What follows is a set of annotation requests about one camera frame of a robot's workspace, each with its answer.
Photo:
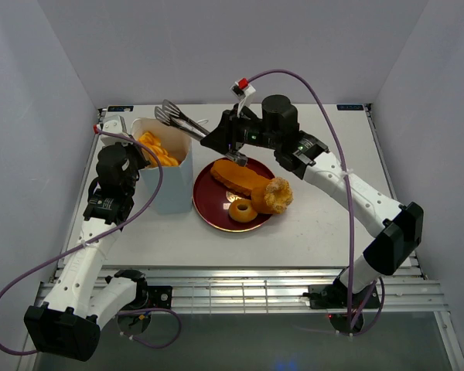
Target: toy food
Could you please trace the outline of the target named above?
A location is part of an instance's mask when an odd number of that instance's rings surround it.
[[[146,131],[138,139],[138,141],[139,143],[142,143],[146,147],[151,149],[158,157],[158,160],[160,160],[160,163],[163,166],[179,166],[179,162],[177,161],[177,159],[169,155],[169,152],[162,147],[162,142],[160,141],[160,139],[152,132]],[[152,163],[150,167],[156,167],[155,159],[147,151],[143,151],[142,153],[145,156],[145,158]]]
[[[262,214],[282,214],[292,200],[291,187],[283,178],[273,178],[251,192],[251,204]]]
[[[270,182],[270,179],[266,179],[253,170],[241,167],[230,160],[216,160],[210,173],[227,188],[246,196],[249,196],[253,189],[266,186]]]
[[[258,216],[258,213],[249,199],[236,199],[229,206],[229,215],[236,222],[247,223]]]

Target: french fries container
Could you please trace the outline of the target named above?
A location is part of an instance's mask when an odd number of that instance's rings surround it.
[[[191,137],[154,118],[139,118],[132,124],[132,136],[138,140],[150,131],[162,141],[162,147],[175,157],[179,166],[163,166],[163,183],[151,208],[158,214],[188,213],[193,198],[193,150]],[[154,192],[159,180],[158,168],[140,171],[148,190]]]

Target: black label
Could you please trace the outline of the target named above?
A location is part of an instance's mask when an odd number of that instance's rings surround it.
[[[132,112],[134,106],[110,106],[108,112]]]
[[[362,104],[337,104],[339,111],[364,111]]]

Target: donut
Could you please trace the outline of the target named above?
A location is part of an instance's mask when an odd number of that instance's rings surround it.
[[[229,216],[239,223],[252,221],[258,213],[253,209],[250,199],[236,199],[229,206]]]

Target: gray floor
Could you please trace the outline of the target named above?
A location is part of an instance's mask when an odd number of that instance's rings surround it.
[[[325,315],[187,315],[180,339],[152,350],[119,336],[111,322],[88,362],[42,354],[35,371],[451,369],[432,313],[384,313],[352,342],[299,327],[330,329]],[[158,315],[143,337],[161,343],[175,329],[173,318]]]

